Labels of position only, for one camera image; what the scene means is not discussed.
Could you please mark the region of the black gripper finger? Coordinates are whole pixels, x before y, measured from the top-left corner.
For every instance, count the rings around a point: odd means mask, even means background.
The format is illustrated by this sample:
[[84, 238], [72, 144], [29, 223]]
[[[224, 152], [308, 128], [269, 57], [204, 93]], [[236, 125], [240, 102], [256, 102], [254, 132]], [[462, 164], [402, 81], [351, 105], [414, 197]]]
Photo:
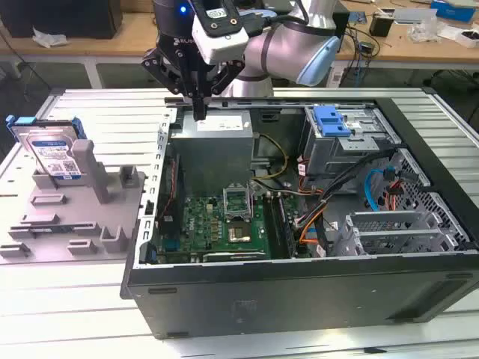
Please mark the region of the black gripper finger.
[[207, 114], [207, 98], [219, 95], [242, 72], [244, 61], [227, 61], [224, 65], [207, 65], [201, 69], [201, 119]]
[[174, 49], [169, 60], [159, 48], [151, 49], [141, 65], [171, 93], [185, 97], [192, 106], [194, 119], [201, 119], [201, 97], [185, 49]]

